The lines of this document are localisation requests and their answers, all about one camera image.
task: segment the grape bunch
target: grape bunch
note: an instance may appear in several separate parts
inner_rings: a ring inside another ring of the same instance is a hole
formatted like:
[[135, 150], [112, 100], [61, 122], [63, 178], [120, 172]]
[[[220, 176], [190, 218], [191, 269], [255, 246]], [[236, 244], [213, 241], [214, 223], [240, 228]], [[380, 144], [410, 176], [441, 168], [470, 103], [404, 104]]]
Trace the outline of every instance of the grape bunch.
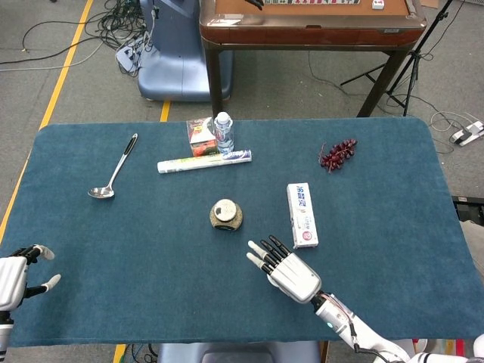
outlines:
[[323, 154], [324, 145], [321, 148], [319, 154], [319, 163], [323, 168], [326, 168], [328, 172], [335, 169], [341, 169], [345, 160], [355, 155], [355, 146], [358, 142], [354, 138], [349, 138], [338, 145], [333, 145], [330, 153]]

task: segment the metal spoon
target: metal spoon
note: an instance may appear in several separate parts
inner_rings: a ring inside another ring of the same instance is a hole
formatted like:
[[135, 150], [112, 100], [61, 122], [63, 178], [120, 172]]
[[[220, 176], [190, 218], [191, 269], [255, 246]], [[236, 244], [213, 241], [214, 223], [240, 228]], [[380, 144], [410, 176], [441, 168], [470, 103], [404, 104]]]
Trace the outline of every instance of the metal spoon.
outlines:
[[124, 153], [121, 156], [121, 159], [119, 160], [117, 167], [114, 169], [114, 173], [113, 173], [113, 176], [111, 176], [111, 179], [109, 180], [109, 184], [102, 188], [92, 188], [91, 190], [89, 190], [88, 194], [91, 197], [98, 198], [98, 199], [106, 199], [114, 196], [114, 190], [113, 190], [114, 179], [117, 177], [118, 172], [121, 170], [121, 166], [123, 166], [126, 158], [131, 152], [133, 146], [135, 146], [137, 140], [138, 140], [138, 134], [134, 134], [131, 137], [131, 140], [129, 140], [129, 144], [128, 146], [126, 146], [126, 149], [124, 150]]

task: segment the plastic bottle cap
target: plastic bottle cap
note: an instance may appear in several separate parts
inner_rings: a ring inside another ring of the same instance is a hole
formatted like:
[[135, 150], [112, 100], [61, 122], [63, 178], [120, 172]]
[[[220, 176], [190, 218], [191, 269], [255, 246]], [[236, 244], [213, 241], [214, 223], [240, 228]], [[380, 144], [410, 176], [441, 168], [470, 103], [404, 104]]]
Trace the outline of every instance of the plastic bottle cap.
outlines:
[[226, 112], [220, 112], [216, 117], [216, 121], [224, 125], [230, 121], [230, 116]]

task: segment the toothpaste box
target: toothpaste box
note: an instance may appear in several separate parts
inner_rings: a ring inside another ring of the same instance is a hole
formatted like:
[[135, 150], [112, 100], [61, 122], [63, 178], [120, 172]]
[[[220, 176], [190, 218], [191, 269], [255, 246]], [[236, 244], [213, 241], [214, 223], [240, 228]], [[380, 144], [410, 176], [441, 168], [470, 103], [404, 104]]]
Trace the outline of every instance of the toothpaste box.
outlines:
[[287, 201], [293, 227], [294, 248], [316, 247], [318, 233], [308, 183], [288, 184]]

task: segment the table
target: table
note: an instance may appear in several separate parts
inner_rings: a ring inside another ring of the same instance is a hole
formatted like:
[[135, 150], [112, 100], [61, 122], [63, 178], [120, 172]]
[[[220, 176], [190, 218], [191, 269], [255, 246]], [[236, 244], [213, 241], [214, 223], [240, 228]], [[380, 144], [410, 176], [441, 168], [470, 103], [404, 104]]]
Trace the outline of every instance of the table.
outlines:
[[[115, 197], [89, 197], [135, 132]], [[321, 143], [349, 137], [356, 155], [328, 174]], [[12, 345], [337, 339], [245, 256], [249, 239], [269, 234], [290, 245], [291, 182], [309, 183], [320, 240], [297, 254], [375, 331], [388, 339], [484, 331], [482, 285], [422, 121], [236, 121], [235, 142], [252, 150], [251, 163], [160, 175], [158, 161], [191, 155], [185, 123], [40, 131], [1, 252], [49, 246], [56, 259], [31, 266], [29, 284], [62, 279], [14, 312]], [[234, 233], [209, 222], [223, 197], [244, 212]]]
[[381, 11], [371, 9], [371, 0], [358, 5], [266, 5], [263, 11], [243, 0], [204, 0], [200, 33], [213, 115], [223, 109], [220, 51], [384, 51], [389, 55], [386, 66], [358, 113], [370, 116], [426, 25], [418, 0], [387, 1]]

